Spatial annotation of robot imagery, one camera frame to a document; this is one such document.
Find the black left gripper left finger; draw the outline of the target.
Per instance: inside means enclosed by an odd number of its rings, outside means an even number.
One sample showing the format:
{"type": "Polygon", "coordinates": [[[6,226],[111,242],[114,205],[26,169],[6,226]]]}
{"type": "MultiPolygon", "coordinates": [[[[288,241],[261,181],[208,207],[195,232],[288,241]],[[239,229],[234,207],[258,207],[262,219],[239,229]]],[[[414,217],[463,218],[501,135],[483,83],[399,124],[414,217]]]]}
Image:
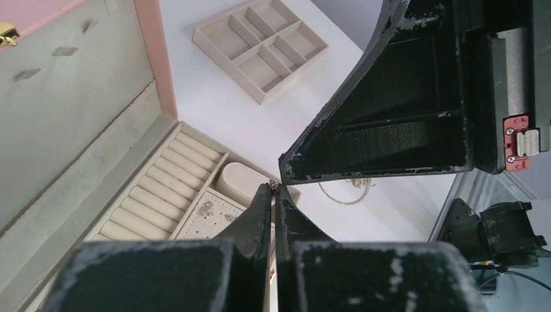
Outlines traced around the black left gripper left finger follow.
{"type": "Polygon", "coordinates": [[[44,311],[264,311],[271,189],[201,240],[94,241],[60,270],[44,311]]]}

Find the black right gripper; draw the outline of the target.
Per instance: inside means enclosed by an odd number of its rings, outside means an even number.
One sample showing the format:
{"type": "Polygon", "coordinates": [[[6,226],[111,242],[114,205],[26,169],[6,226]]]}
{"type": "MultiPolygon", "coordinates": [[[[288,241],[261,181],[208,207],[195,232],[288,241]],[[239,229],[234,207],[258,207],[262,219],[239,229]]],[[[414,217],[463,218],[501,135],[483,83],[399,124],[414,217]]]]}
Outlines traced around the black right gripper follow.
{"type": "Polygon", "coordinates": [[[359,62],[279,170],[285,185],[500,174],[548,151],[549,1],[384,1],[359,62]]]}

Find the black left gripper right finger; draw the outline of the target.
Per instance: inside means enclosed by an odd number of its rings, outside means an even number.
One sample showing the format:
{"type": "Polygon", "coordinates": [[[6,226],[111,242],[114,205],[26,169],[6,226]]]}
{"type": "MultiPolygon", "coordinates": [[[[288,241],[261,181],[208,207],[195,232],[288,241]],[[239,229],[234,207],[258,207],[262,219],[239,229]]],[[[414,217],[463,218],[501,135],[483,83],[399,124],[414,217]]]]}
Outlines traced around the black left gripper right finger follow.
{"type": "Polygon", "coordinates": [[[485,311],[468,263],[445,242],[337,242],[275,189],[280,311],[485,311]]]}

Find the small silver earring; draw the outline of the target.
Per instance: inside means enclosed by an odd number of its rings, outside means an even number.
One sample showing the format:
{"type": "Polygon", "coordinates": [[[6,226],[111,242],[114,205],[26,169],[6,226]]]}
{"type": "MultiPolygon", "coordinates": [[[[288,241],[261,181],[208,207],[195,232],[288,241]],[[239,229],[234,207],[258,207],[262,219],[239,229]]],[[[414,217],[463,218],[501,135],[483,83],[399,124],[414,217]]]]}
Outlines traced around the small silver earring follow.
{"type": "Polygon", "coordinates": [[[214,216],[213,213],[213,202],[210,200],[204,201],[203,205],[199,208],[198,214],[203,217],[204,219],[208,219],[214,216]]]}

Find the pink jewelry box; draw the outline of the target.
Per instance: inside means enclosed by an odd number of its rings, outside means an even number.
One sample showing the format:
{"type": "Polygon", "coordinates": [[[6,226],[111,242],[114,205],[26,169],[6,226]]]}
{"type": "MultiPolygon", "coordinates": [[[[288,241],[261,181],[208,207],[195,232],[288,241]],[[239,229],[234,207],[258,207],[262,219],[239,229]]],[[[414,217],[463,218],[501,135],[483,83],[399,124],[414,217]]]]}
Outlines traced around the pink jewelry box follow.
{"type": "Polygon", "coordinates": [[[158,1],[2,1],[1,310],[35,309],[68,252],[179,131],[158,1]]]}

